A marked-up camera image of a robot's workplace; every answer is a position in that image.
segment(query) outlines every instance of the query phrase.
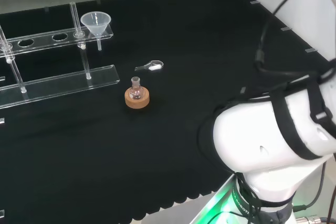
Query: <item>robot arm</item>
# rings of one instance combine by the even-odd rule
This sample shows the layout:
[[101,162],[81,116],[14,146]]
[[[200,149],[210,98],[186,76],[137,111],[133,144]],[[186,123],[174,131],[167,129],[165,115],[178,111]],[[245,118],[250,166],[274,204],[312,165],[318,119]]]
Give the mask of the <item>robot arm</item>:
[[[330,123],[336,127],[336,75],[319,90],[329,110],[317,117],[331,117]],[[281,104],[275,107],[279,104],[272,97],[270,101],[236,105],[222,112],[214,125],[214,144],[220,158],[233,171],[243,173],[249,187],[266,202],[291,199],[304,179],[336,153],[336,128],[326,129],[311,116],[315,102],[311,91],[302,89],[284,101],[286,108]],[[280,124],[284,110],[288,110],[289,118]],[[288,135],[292,130],[294,137]],[[271,214],[285,207],[261,210]],[[295,222],[293,214],[288,222]]]

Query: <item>metal bracket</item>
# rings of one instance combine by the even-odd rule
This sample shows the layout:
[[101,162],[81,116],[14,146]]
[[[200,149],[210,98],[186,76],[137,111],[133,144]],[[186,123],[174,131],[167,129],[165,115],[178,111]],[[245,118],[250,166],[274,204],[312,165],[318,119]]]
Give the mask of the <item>metal bracket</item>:
[[240,90],[240,93],[241,93],[241,94],[244,94],[244,93],[245,93],[245,90],[246,90],[246,87],[242,87],[242,89]]
[[317,52],[316,48],[309,48],[305,50],[306,52]]
[[282,28],[281,30],[282,30],[282,31],[288,31],[288,30],[292,30],[292,28],[286,26],[286,27]]

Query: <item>black tablecloth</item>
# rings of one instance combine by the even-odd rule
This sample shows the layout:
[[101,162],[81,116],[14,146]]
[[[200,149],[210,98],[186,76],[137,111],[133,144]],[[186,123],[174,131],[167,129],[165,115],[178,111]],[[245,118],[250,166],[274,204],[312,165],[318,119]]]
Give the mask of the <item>black tablecloth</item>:
[[[196,130],[217,104],[261,81],[253,61],[270,15],[253,0],[102,0],[79,15],[111,15],[114,37],[88,43],[90,67],[115,64],[119,84],[0,110],[0,209],[8,223],[129,223],[187,197],[218,189],[229,173],[203,159]],[[72,27],[69,6],[0,15],[8,38]],[[326,69],[326,61],[276,20],[267,67]],[[162,60],[160,72],[134,67]],[[17,56],[25,81],[82,70],[76,45]],[[14,83],[1,62],[0,76]],[[124,103],[139,75],[149,106]],[[205,127],[201,143],[212,140]]]

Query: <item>clear acrylic base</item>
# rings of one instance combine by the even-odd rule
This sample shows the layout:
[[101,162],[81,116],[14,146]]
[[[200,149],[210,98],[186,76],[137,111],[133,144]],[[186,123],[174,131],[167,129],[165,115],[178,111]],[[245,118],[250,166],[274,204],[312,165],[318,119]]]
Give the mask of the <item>clear acrylic base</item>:
[[91,79],[85,71],[63,74],[24,82],[27,92],[22,93],[19,85],[0,88],[0,109],[58,97],[65,94],[95,89],[120,81],[114,65],[90,69]]

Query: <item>metal spoon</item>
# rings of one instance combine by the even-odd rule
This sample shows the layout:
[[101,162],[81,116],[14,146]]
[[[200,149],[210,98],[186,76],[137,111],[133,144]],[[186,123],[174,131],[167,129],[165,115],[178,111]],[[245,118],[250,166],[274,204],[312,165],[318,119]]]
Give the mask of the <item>metal spoon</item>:
[[148,62],[147,64],[141,66],[141,67],[136,67],[135,71],[139,70],[150,70],[150,71],[155,71],[163,68],[163,62],[160,60],[152,60]]

